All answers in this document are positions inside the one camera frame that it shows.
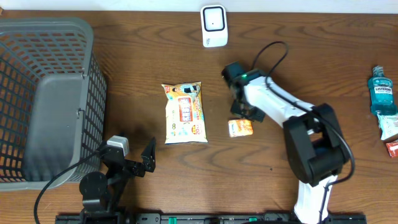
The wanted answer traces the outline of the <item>small orange snack packet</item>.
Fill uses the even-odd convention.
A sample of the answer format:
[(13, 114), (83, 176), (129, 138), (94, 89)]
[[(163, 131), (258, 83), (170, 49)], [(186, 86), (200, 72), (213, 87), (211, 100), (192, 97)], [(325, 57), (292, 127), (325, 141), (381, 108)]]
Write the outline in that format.
[(228, 121), (228, 131), (231, 138), (249, 136), (254, 133), (252, 123), (248, 119), (232, 119)]

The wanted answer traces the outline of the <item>yellow snack bag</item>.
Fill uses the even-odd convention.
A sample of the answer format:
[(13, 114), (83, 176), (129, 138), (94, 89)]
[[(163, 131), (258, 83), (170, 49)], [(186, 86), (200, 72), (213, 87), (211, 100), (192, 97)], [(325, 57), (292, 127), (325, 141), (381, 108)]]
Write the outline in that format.
[(165, 143), (207, 143), (201, 82), (163, 84), (162, 87), (167, 97)]

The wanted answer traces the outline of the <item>teal Listerine mouthwash bottle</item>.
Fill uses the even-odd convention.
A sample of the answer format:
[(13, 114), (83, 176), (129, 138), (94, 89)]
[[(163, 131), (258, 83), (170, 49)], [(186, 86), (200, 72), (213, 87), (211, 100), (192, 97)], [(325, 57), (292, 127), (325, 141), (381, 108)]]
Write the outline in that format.
[(393, 82), (385, 77), (383, 67), (376, 65), (373, 76), (368, 80), (371, 96), (371, 113), (374, 115), (395, 115), (397, 106), (393, 97)]

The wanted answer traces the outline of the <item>light teal wipes packet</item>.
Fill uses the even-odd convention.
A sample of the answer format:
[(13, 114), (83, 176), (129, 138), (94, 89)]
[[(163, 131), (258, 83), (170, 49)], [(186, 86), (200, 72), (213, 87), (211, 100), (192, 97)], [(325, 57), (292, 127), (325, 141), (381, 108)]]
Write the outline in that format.
[(397, 114), (394, 115), (377, 115), (379, 128), (382, 132), (381, 140), (389, 139), (397, 135)]

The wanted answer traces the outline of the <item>red Top chocolate bar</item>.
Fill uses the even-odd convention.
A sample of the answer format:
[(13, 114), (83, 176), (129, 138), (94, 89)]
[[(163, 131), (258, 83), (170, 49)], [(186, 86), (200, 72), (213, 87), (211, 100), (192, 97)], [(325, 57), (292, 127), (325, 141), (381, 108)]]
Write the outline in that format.
[(398, 140), (386, 143), (386, 147), (391, 158), (398, 157)]

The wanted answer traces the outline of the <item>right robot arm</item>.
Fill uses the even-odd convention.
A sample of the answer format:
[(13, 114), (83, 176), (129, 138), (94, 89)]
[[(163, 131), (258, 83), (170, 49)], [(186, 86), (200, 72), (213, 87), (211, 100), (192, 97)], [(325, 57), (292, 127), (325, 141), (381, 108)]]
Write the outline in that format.
[(333, 185), (353, 153), (333, 108), (299, 100), (262, 70), (246, 71), (239, 62), (221, 72), (233, 94), (232, 114), (250, 121), (268, 116), (283, 130), (289, 166), (299, 180), (293, 213), (301, 223), (324, 223)]

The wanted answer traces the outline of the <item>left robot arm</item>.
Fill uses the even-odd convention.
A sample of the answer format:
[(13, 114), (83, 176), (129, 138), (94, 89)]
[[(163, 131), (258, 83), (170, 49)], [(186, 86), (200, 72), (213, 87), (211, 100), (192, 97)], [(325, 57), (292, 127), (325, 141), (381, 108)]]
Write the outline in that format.
[(141, 154), (140, 162), (126, 159), (129, 153), (128, 139), (113, 136), (103, 141), (96, 150), (100, 161), (108, 168), (86, 174), (80, 181), (84, 209), (81, 223), (131, 223), (131, 215), (118, 206), (129, 180), (144, 177), (155, 170), (156, 139), (152, 138)]

